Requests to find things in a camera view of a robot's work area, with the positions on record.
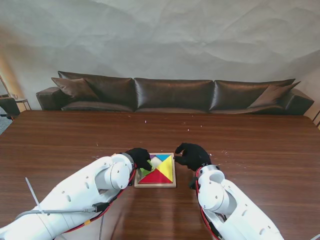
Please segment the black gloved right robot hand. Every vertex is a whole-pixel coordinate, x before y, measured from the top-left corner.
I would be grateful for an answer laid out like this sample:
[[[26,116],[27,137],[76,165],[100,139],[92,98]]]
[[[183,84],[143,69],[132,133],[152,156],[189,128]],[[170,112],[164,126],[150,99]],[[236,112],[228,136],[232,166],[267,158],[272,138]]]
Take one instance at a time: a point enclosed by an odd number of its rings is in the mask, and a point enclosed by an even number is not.
[[[210,155],[200,145],[186,142],[176,148],[174,160],[194,172],[200,167],[212,164]]]

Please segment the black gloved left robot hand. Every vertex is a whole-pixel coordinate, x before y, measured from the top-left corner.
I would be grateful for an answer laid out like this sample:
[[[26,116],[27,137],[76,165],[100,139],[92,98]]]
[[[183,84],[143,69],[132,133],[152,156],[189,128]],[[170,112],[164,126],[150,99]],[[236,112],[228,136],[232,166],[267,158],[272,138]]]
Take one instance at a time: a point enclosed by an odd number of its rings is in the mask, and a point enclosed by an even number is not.
[[[146,149],[137,147],[127,150],[125,153],[132,158],[138,169],[144,169],[146,171],[152,170],[152,165],[149,162],[151,157]]]

